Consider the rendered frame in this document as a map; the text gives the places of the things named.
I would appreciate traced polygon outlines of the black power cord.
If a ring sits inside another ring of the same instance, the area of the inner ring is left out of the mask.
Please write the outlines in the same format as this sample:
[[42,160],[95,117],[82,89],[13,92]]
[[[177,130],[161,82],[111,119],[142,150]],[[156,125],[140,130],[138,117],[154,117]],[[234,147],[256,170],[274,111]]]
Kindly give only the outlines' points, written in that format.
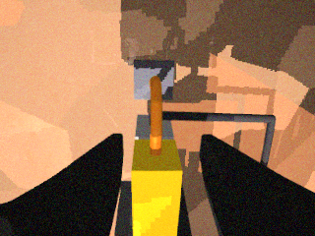
[[[162,110],[162,138],[174,139],[172,121],[170,119],[181,119],[181,121],[225,121],[225,122],[265,122],[265,138],[263,154],[260,164],[267,165],[271,156],[273,131],[275,131],[275,115],[257,114],[219,114],[219,113],[182,113],[177,110]],[[151,138],[151,113],[137,115],[137,129],[135,139]]]

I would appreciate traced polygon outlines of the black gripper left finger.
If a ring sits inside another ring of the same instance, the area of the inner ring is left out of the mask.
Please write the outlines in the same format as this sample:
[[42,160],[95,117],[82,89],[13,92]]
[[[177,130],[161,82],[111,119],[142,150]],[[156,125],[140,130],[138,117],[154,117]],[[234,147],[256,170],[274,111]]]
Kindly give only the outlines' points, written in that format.
[[0,236],[110,236],[121,193],[123,134],[0,204]]

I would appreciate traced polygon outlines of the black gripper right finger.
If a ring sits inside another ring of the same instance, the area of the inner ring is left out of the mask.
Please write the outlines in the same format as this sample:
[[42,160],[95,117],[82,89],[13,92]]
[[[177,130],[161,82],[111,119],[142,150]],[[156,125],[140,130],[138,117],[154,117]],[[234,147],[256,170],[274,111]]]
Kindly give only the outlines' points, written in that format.
[[315,236],[315,193],[213,134],[200,162],[218,236]]

